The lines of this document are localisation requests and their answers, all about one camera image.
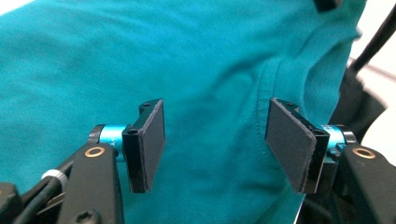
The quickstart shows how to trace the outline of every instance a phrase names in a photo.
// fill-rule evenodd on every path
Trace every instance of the teal fabric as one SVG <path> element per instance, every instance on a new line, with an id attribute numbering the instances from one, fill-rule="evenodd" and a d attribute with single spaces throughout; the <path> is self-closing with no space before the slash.
<path id="1" fill-rule="evenodd" d="M 167 144 L 126 223 L 291 223 L 292 192 L 264 142 L 268 102 L 326 123 L 363 1 L 46 1 L 0 17 L 0 181 L 25 192 L 99 123 L 164 99 Z"/>

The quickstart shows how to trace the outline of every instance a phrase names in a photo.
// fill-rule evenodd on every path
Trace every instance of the blue anodized joint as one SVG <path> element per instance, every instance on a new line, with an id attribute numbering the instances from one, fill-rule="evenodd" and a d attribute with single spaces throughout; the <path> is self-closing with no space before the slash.
<path id="1" fill-rule="evenodd" d="M 122 132 L 126 126 L 126 124 L 107 124 L 100 134 L 100 143 L 109 144 L 118 151 L 117 161 L 125 161 L 122 154 Z"/>
<path id="2" fill-rule="evenodd" d="M 345 144 L 346 140 L 343 132 L 336 125 L 319 125 L 318 128 L 326 131 L 330 135 L 329 144 L 327 145 L 327 150 L 330 153 L 340 152 L 340 147 L 337 145 Z"/>

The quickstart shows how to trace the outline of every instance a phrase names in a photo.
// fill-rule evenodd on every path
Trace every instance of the wire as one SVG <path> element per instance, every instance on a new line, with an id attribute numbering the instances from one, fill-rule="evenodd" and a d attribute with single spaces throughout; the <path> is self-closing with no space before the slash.
<path id="1" fill-rule="evenodd" d="M 44 187 L 29 204 L 24 208 L 24 210 L 15 219 L 14 224 L 26 224 L 29 223 L 34 217 L 39 209 L 46 203 L 58 188 L 61 186 L 60 181 L 57 178 L 50 177 L 50 180 L 46 187 Z"/>
<path id="2" fill-rule="evenodd" d="M 74 163 L 75 153 L 62 162 L 56 169 L 69 176 Z M 22 194 L 21 200 L 25 207 L 50 182 L 51 177 L 41 179 L 34 187 Z"/>
<path id="3" fill-rule="evenodd" d="M 370 60 L 378 53 L 378 51 L 387 43 L 390 37 L 396 31 L 396 5 L 393 7 L 392 11 L 388 14 L 385 20 L 382 22 L 378 31 L 375 33 L 374 37 L 370 43 L 363 50 L 358 59 L 353 62 L 349 68 L 352 68 L 356 73 L 358 73 L 364 65 L 366 65 Z"/>

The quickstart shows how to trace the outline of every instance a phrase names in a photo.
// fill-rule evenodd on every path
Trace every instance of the black cable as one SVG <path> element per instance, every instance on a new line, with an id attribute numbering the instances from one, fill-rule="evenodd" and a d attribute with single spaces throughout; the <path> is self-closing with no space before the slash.
<path id="1" fill-rule="evenodd" d="M 18 215 L 14 221 L 14 224 L 29 223 L 35 217 L 35 214 L 40 210 L 40 208 L 53 196 L 60 186 L 61 182 L 57 178 L 52 177 L 47 186 L 44 187 Z"/>
<path id="2" fill-rule="evenodd" d="M 70 171 L 72 169 L 74 163 L 75 154 L 71 155 L 67 160 L 62 162 L 56 169 L 64 173 L 66 176 L 70 175 Z M 52 179 L 51 176 L 47 176 L 41 179 L 34 187 L 26 191 L 22 194 L 21 200 L 23 206 L 26 206 L 33 198 L 44 188 L 47 186 L 49 181 Z"/>
<path id="3" fill-rule="evenodd" d="M 375 54 L 387 43 L 388 39 L 396 31 L 396 5 L 393 10 L 388 14 L 387 18 L 379 27 L 378 31 L 375 33 L 374 37 L 364 49 L 361 56 L 353 62 L 349 68 L 353 69 L 358 73 L 364 65 L 366 65 Z"/>

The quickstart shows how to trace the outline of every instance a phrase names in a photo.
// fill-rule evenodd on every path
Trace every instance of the screw hole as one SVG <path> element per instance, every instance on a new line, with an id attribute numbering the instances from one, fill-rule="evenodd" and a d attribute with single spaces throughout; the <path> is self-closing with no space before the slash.
<path id="1" fill-rule="evenodd" d="M 365 148 L 359 148 L 359 147 L 358 148 L 353 148 L 352 151 L 356 155 L 358 155 L 360 157 L 363 157 L 365 159 L 374 159 L 375 158 L 375 154 L 372 151 L 367 150 Z"/>
<path id="2" fill-rule="evenodd" d="M 85 151 L 86 157 L 98 157 L 105 153 L 105 149 L 103 147 L 91 147 L 87 151 Z"/>
<path id="3" fill-rule="evenodd" d="M 130 129 L 130 130 L 128 130 L 128 133 L 131 133 L 131 134 L 137 133 L 137 129 Z"/>

